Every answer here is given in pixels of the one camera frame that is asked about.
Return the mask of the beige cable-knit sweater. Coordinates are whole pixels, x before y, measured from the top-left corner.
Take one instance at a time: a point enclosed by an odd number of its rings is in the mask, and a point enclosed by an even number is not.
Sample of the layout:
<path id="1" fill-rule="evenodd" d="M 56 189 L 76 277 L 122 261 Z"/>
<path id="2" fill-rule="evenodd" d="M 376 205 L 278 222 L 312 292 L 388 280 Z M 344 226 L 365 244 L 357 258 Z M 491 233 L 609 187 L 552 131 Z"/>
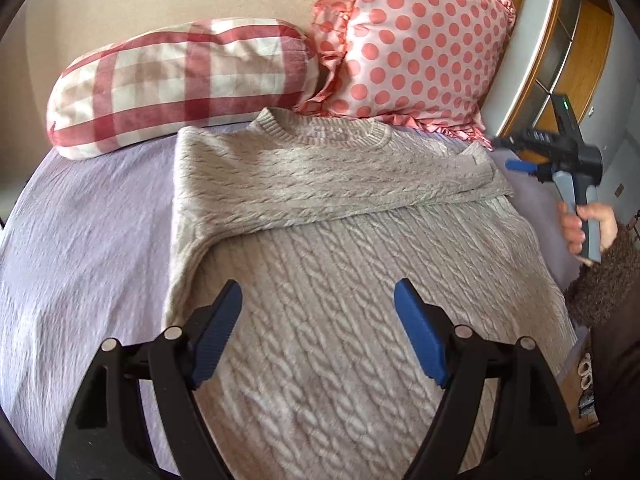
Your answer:
<path id="1" fill-rule="evenodd" d="M 166 325 L 236 281 L 242 312 L 198 405 L 239 479 L 398 479 L 442 393 L 393 306 L 403 278 L 480 336 L 576 336 L 484 146 L 266 108 L 178 132 Z"/>

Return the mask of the wooden wardrobe with shelves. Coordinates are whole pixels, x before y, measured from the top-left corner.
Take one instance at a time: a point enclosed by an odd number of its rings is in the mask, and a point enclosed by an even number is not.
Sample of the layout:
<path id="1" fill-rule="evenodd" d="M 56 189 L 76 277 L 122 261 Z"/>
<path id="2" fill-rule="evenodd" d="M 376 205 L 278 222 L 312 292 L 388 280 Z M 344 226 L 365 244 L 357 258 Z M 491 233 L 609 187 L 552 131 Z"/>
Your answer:
<path id="1" fill-rule="evenodd" d="M 516 22 L 482 106 L 491 138 L 556 128 L 551 96 L 570 99 L 603 157 L 601 200 L 639 210 L 639 38 L 616 0 L 513 0 Z"/>

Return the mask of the brown fuzzy right sleeve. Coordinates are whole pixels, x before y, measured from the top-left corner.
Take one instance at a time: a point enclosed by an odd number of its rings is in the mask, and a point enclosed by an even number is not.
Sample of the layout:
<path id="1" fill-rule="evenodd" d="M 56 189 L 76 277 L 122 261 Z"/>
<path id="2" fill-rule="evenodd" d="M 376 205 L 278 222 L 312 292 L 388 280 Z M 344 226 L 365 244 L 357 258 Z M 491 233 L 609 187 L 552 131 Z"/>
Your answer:
<path id="1" fill-rule="evenodd" d="M 619 232 L 602 261 L 583 264 L 578 278 L 564 292 L 568 314 L 580 325 L 602 325 L 623 304 L 638 279 L 639 249 L 628 232 Z"/>

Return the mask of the pink polka dot pillow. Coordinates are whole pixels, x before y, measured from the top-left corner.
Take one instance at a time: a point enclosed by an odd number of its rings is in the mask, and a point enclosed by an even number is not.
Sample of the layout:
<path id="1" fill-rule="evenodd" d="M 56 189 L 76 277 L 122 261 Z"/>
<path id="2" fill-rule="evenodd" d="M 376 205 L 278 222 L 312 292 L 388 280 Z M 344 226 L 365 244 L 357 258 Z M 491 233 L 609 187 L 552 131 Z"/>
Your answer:
<path id="1" fill-rule="evenodd" d="M 512 0 L 318 0 L 326 81 L 298 111 L 488 145 L 480 100 L 515 19 Z"/>

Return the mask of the red checked pillow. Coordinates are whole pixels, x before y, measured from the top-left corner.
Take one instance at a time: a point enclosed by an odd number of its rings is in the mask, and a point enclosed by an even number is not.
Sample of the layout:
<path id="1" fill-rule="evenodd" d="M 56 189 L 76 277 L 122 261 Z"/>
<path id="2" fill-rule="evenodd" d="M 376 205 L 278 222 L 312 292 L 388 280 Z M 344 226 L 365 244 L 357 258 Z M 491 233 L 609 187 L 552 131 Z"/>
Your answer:
<path id="1" fill-rule="evenodd" d="M 185 126 L 250 122 L 265 107 L 294 108 L 318 79 L 311 39 L 286 21 L 164 27 L 71 62 L 50 94 L 48 138 L 67 159 L 93 158 Z"/>

